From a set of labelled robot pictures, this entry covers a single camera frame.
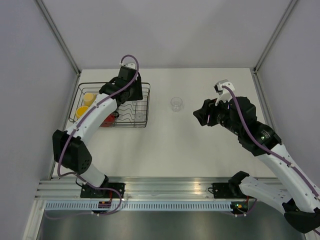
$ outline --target transparent glass cup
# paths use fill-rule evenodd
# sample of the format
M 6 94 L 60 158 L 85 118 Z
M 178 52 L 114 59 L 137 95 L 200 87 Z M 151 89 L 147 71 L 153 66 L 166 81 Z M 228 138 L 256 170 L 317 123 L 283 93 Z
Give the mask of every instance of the transparent glass cup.
M 183 105 L 182 105 L 182 99 L 180 97 L 174 97 L 171 99 L 171 108 L 172 111 L 174 111 L 175 113 L 179 112 L 182 110 Z

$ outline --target white vent grille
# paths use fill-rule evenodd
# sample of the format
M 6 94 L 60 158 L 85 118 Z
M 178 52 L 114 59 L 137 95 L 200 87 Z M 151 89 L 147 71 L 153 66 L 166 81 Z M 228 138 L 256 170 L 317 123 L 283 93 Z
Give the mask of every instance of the white vent grille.
M 110 208 L 99 207 L 99 201 L 47 201 L 46 210 L 113 210 L 119 200 L 113 200 Z M 232 211 L 230 201 L 122 201 L 122 211 Z

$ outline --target white wall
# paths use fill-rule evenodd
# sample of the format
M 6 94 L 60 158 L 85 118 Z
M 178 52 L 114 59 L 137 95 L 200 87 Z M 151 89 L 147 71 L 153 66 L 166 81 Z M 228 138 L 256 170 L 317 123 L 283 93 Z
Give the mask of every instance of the white wall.
M 320 1 L 299 1 L 259 74 L 276 127 L 320 185 Z
M 44 0 L 82 69 L 253 67 L 290 0 Z
M 21 240 L 76 80 L 33 0 L 0 2 L 0 239 Z

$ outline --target gray floor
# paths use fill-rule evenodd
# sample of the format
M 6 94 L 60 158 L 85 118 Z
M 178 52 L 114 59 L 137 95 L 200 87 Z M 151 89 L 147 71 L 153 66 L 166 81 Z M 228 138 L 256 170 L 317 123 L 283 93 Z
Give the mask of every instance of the gray floor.
M 51 211 L 49 216 L 71 211 Z M 42 240 L 305 240 L 273 208 L 258 203 L 247 217 L 220 212 L 121 211 L 43 223 Z

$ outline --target dish rack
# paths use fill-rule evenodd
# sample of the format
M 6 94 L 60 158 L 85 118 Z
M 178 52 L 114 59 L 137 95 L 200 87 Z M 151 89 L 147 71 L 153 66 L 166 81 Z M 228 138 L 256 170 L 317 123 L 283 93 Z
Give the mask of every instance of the dish rack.
M 106 84 L 105 82 L 83 82 L 79 84 L 72 107 L 69 114 L 69 121 L 75 123 L 77 121 L 76 110 L 84 105 L 84 95 L 86 93 L 99 94 L 100 88 Z M 104 121 L 100 127 L 118 127 L 118 128 L 145 128 L 148 122 L 149 100 L 150 100 L 150 84 L 142 82 L 142 100 L 126 101 L 120 105 L 113 113 L 114 118 L 108 122 Z

